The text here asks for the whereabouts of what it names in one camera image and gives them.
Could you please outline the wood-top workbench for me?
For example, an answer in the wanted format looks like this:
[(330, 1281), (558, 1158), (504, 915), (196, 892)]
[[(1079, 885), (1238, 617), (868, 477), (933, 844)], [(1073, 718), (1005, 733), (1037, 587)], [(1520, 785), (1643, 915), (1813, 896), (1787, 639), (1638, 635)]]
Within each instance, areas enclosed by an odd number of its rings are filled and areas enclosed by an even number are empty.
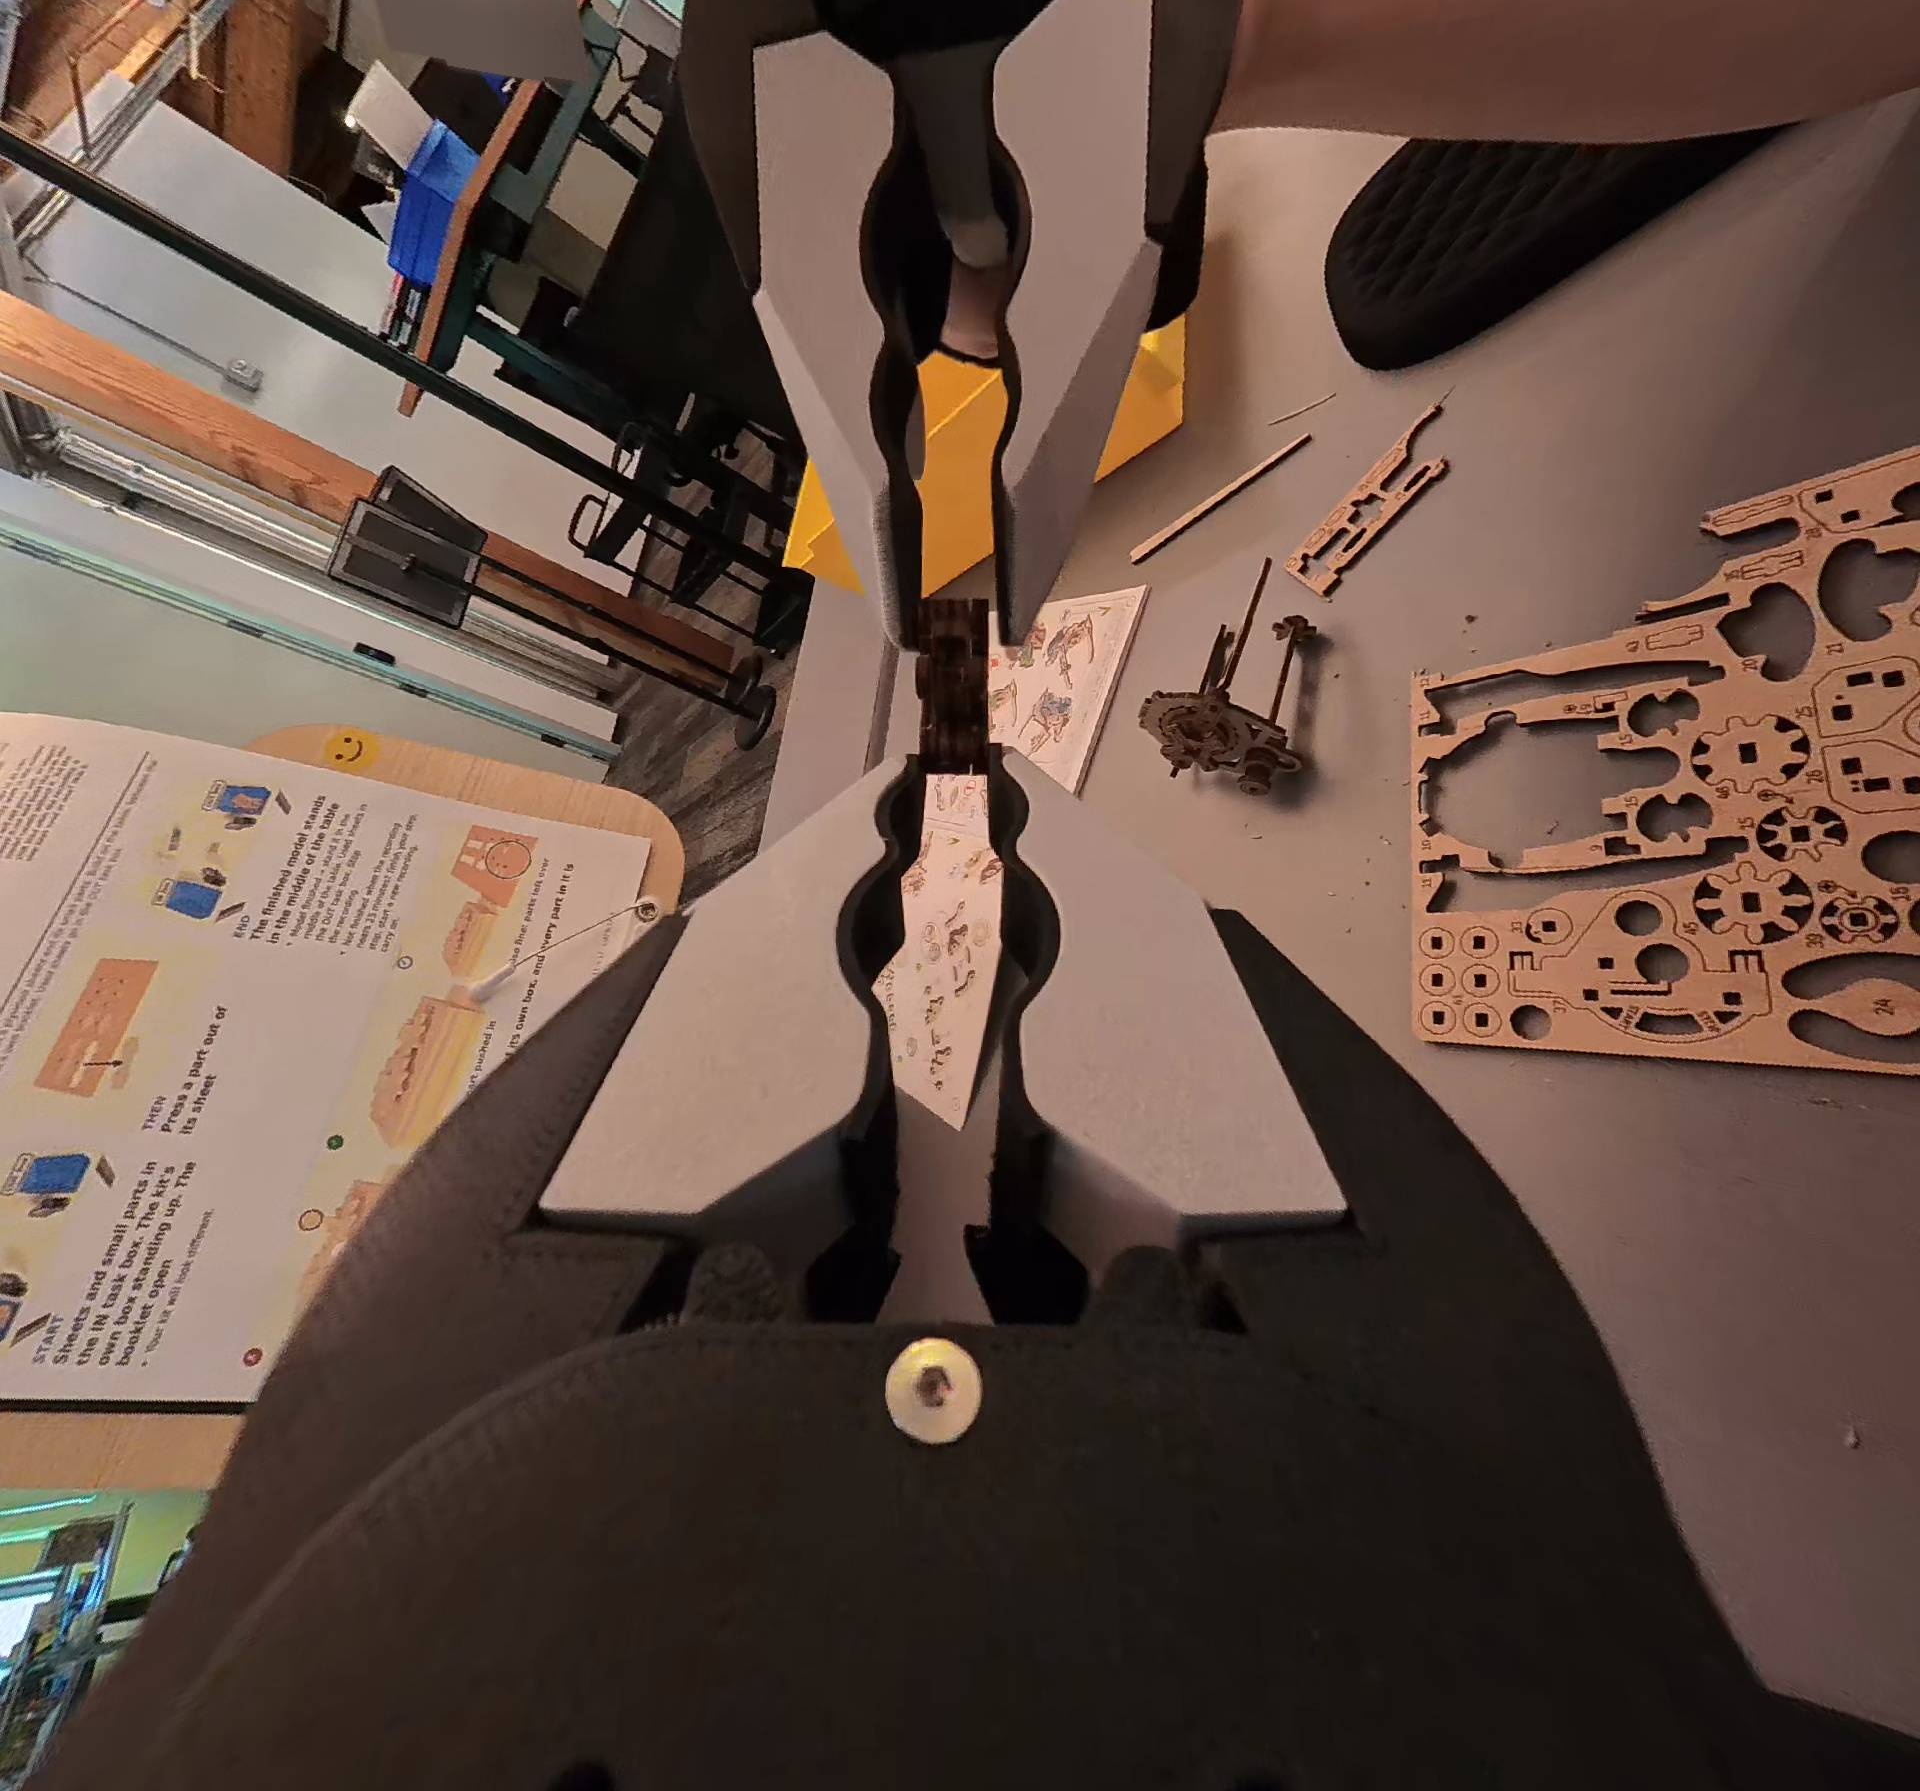
[(530, 305), (534, 329), (510, 325), (490, 303), (492, 275), (523, 264), (536, 223), (578, 146), (631, 178), (644, 178), (675, 87), (678, 22), (653, 0), (631, 0), (637, 22), (596, 0), (576, 0), (588, 77), (578, 83), (513, 80), (474, 172), (454, 195), (430, 281), (397, 283), (387, 340), (409, 375), (397, 411), (425, 396), (423, 372), (454, 373), (467, 343), (482, 344), (515, 390), (567, 411), (596, 431), (618, 434), (631, 411), (618, 394), (563, 355), (560, 335), (578, 307)]

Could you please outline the dark wooden gear subassembly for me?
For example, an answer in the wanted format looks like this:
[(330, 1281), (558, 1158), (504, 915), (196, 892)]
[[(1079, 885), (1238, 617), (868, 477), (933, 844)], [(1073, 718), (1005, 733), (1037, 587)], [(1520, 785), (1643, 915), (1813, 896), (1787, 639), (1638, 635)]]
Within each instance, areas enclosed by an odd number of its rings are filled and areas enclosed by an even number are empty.
[(1269, 702), (1247, 705), (1235, 700), (1235, 674), (1256, 619), (1273, 557), (1260, 561), (1260, 573), (1238, 623), (1221, 623), (1202, 674), (1188, 691), (1153, 691), (1143, 700), (1138, 721), (1154, 740), (1172, 777), (1198, 771), (1231, 775), (1246, 796), (1265, 796), (1281, 777), (1306, 770), (1306, 755), (1292, 746), (1286, 709), (1292, 674), (1303, 653), (1317, 639), (1317, 627), (1303, 612), (1291, 612), (1270, 624), (1281, 646), (1278, 670)]

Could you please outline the person's right forearm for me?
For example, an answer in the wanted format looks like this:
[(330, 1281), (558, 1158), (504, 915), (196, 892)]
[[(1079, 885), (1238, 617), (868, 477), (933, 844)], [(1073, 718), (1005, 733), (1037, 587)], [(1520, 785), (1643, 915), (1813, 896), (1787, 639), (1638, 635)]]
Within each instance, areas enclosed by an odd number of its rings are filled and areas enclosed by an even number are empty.
[(1662, 142), (1916, 79), (1916, 0), (1241, 0), (1215, 127)]

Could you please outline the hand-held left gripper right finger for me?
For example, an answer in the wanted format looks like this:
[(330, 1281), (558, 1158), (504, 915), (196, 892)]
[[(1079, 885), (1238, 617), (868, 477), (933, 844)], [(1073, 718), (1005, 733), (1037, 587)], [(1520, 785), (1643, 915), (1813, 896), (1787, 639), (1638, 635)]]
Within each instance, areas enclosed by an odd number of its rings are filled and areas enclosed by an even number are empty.
[(1024, 755), (991, 777), (1005, 953), (987, 1232), (1121, 1251), (1317, 1228), (1346, 1199), (1212, 907)]

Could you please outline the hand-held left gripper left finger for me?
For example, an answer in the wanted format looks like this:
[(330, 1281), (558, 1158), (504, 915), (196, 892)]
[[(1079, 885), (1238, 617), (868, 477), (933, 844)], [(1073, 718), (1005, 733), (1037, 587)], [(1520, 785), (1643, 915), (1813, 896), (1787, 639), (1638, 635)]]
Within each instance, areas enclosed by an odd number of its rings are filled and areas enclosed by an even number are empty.
[(685, 913), (540, 1214), (797, 1284), (899, 1269), (897, 1096), (876, 977), (903, 942), (923, 775), (893, 758)]

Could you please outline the black framed panel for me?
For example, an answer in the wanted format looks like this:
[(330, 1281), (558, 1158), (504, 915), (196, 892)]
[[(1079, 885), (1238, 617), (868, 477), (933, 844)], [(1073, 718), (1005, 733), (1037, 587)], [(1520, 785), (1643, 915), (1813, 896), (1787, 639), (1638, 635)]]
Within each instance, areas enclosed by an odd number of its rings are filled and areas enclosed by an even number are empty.
[(443, 629), (463, 627), (487, 533), (397, 467), (356, 497), (325, 575)]

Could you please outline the black pole stand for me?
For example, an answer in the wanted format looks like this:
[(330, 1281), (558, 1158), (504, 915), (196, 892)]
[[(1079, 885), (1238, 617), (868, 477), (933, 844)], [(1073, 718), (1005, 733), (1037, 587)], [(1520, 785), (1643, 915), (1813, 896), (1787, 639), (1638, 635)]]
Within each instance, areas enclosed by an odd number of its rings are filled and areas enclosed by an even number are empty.
[[(384, 467), (463, 514), (504, 514), (513, 485), (531, 485), (546, 507), (612, 483), (597, 458), (470, 387), (461, 394), (492, 418), (457, 406), (428, 444), (430, 423), (394, 416), (391, 394), (412, 380), (395, 346), (346, 316), (320, 325), (321, 302), (284, 283), (265, 292), (267, 275), (252, 266), (243, 283), (228, 279), (205, 260), (215, 245), (161, 212), (133, 218), (135, 208), (132, 193), (3, 131), (3, 243), (17, 245), (5, 266), (18, 303), (48, 313), (45, 323), (3, 316), (3, 375), (98, 435), (262, 502), (283, 530), (267, 561), (317, 553)], [(736, 740), (765, 734), (775, 693), (738, 666), (748, 638), (639, 602), (492, 530), (474, 554), (466, 624), (425, 634), (558, 693), (534, 707), (618, 707), (639, 674), (653, 674), (714, 702)]]

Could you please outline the blue storage bin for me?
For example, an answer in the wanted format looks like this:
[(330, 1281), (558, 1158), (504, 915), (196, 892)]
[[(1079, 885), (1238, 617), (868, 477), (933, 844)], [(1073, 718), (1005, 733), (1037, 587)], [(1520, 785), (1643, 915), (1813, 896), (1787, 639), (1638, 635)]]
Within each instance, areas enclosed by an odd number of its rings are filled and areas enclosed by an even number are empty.
[(460, 195), (478, 170), (478, 152), (448, 124), (430, 122), (403, 170), (387, 266), (417, 287), (430, 287)]

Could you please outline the laser-cut wooden part sheet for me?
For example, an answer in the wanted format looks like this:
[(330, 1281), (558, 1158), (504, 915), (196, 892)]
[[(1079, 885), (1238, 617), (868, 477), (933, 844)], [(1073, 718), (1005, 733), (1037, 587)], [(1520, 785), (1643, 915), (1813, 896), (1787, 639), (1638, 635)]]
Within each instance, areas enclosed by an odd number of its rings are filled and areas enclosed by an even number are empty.
[[(1410, 1029), (1429, 1044), (1916, 1076), (1916, 450), (1717, 507), (1690, 591), (1410, 683)], [(1441, 826), (1494, 731), (1657, 753), (1597, 827)]]

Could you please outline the white box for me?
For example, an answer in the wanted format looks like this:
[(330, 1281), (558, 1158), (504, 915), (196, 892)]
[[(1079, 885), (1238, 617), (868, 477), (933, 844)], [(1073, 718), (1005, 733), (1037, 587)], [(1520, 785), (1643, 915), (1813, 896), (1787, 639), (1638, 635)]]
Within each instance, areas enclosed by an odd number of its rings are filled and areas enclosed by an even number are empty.
[(402, 170), (412, 165), (441, 127), (441, 120), (382, 61), (366, 67), (348, 99), (346, 124)]

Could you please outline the illustrated assembly booklet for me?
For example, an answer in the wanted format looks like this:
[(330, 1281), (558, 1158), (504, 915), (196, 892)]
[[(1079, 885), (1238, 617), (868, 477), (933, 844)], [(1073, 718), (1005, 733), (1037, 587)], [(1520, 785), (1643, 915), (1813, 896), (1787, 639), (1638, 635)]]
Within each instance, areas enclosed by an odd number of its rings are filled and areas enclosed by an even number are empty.
[[(989, 737), (1079, 792), (1138, 627), (1145, 586), (1044, 604), (1024, 641), (991, 641)], [(876, 976), (899, 1092), (965, 1125), (1000, 959), (1005, 867), (989, 836), (989, 780), (933, 775), (922, 842), (899, 880), (903, 941)]]

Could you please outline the person's right hand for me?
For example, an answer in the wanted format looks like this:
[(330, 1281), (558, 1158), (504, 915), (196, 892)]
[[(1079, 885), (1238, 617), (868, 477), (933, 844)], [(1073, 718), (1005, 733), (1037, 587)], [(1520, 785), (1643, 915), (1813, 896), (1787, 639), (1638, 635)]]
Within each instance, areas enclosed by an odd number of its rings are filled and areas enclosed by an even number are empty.
[(1019, 266), (1011, 255), (1000, 255), (991, 264), (971, 264), (959, 250), (952, 250), (947, 309), (933, 349), (960, 363), (998, 367), (1003, 363), (1000, 328), (1016, 273)]

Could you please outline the small dark wooden gear part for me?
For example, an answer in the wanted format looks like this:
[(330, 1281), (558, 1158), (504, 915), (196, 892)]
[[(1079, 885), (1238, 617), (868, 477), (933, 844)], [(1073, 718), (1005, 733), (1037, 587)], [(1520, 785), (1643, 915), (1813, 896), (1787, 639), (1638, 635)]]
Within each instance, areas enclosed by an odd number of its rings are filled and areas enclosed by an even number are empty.
[(923, 775), (977, 775), (989, 765), (991, 606), (985, 598), (925, 598), (916, 632)]

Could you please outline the yellow plastic bin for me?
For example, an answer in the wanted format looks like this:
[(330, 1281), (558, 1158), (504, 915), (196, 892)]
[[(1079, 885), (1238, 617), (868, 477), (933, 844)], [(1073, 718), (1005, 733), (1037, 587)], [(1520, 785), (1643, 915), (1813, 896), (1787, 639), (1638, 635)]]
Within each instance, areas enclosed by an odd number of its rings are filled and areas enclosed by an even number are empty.
[[(1121, 465), (1179, 428), (1185, 416), (1188, 317), (1140, 338), (1094, 477)], [(989, 467), (1007, 390), (1000, 372), (929, 355), (919, 370), (927, 411), (925, 465), (919, 478), (923, 507), (922, 591), (941, 591), (994, 553)], [(862, 587), (834, 526), (814, 467), (799, 485), (784, 565), (831, 586)]]

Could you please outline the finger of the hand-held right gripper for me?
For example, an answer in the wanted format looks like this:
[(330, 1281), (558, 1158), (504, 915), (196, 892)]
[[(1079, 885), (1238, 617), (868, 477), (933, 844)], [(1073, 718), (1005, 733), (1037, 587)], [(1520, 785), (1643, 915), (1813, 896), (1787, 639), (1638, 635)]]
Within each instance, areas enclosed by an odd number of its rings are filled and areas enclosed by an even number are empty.
[(755, 312), (809, 459), (895, 646), (919, 641), (922, 506), (909, 463), (918, 363), (907, 257), (925, 216), (895, 79), (829, 32), (753, 54)]
[(1020, 641), (1067, 558), (1159, 281), (1147, 234), (1154, 0), (1051, 0), (994, 70), (1022, 193), (1000, 325), (998, 632)]

